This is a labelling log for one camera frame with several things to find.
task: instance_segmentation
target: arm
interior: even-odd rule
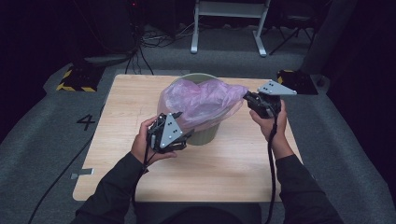
[[[260,125],[268,141],[274,119],[261,119],[253,110],[250,115]],[[277,179],[281,184],[279,196],[285,207],[284,223],[343,223],[323,190],[294,155],[285,136],[286,124],[287,112],[282,101],[272,150],[276,158]]]
[[[102,178],[95,193],[77,210],[76,217],[71,223],[124,222],[131,199],[134,198],[135,187],[144,171],[147,131],[156,118],[148,119],[141,124],[131,152]],[[174,158],[177,154],[175,152],[155,154],[150,148],[148,157],[151,156],[153,157],[148,165],[158,160]]]

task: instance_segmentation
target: wooden table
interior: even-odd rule
[[[177,77],[118,75],[106,100],[83,169],[93,175],[78,178],[73,197],[85,201],[100,179],[130,151],[139,126],[157,115],[161,91]],[[220,78],[256,91],[268,80]],[[251,119],[246,103],[224,120],[213,141],[188,145],[176,159],[157,161],[137,186],[138,202],[269,202],[271,173],[267,142]],[[300,157],[291,128],[286,136]]]

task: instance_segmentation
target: green bucket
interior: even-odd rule
[[[207,81],[212,78],[217,79],[216,77],[211,76],[209,74],[205,74],[205,73],[191,73],[191,74],[187,74],[182,77],[178,77],[174,82],[172,82],[172,84],[177,82],[181,78],[184,78],[189,81],[193,81],[195,84],[199,84],[203,81]],[[217,124],[217,125],[210,127],[208,129],[201,130],[199,132],[194,133],[187,140],[187,143],[190,145],[193,145],[193,146],[202,146],[207,143],[210,143],[215,138],[216,133],[218,132],[219,126],[220,126],[220,124]]]

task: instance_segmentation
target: printed number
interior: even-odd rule
[[[84,118],[79,119],[79,120],[77,121],[77,123],[83,123],[83,124],[85,124],[84,131],[87,131],[87,130],[88,130],[88,127],[90,126],[90,124],[95,123],[95,121],[91,121],[91,119],[92,119],[92,115],[89,114],[89,115],[85,116]]]

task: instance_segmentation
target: plastic bag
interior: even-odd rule
[[[218,79],[195,84],[181,78],[161,93],[158,114],[183,112],[177,119],[181,130],[196,132],[213,127],[242,106],[248,88]]]

